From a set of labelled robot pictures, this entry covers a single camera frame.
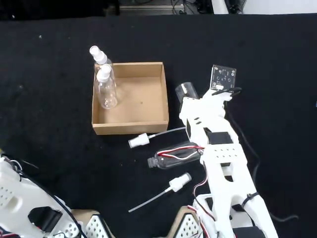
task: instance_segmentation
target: cardboard box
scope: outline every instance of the cardboard box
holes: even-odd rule
[[[163,63],[114,63],[113,70],[118,99],[116,107],[102,108],[94,88],[92,125],[96,134],[167,130],[168,103]]]

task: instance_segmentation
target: black carpet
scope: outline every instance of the black carpet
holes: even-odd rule
[[[107,17],[0,23],[0,147],[71,208],[96,209],[122,237],[165,236],[203,179],[198,162],[163,171],[147,158],[186,140],[184,132],[133,150],[134,135],[97,136],[91,126],[98,45],[114,62],[162,61],[169,128],[182,126],[174,88],[192,81],[202,96],[212,64],[237,68],[243,93],[229,109],[262,158],[257,188],[281,238],[313,234],[316,206],[317,15]],[[245,148],[250,169],[255,159]],[[129,214],[189,172],[178,193]]]

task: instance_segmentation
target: bottle cap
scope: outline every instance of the bottle cap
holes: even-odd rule
[[[103,64],[97,73],[97,80],[99,82],[105,83],[110,77],[111,66],[109,64]]]
[[[101,51],[98,46],[91,46],[89,53],[94,57],[97,64],[105,64],[108,60],[107,56],[103,51]]]

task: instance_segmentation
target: white wall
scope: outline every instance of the white wall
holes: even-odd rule
[[[246,0],[244,14],[317,13],[317,0]]]

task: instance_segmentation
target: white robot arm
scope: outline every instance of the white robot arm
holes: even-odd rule
[[[238,135],[224,118],[224,103],[232,99],[232,92],[225,90],[221,84],[221,75],[228,69],[223,67],[221,73],[221,66],[214,65],[213,73],[215,68],[220,81],[212,75],[211,88],[202,98],[188,96],[192,89],[185,85],[180,85],[178,89],[183,90],[184,95],[179,117],[186,126],[189,140],[204,147],[200,162],[205,167],[211,191],[198,196],[193,206],[211,238],[235,238],[234,229],[252,227],[251,219],[264,237],[277,238],[265,202],[252,181]],[[229,74],[234,75],[226,80],[234,80],[235,70],[230,69]],[[212,208],[209,208],[207,198],[212,199]],[[232,208],[237,204],[245,212],[236,212]]]

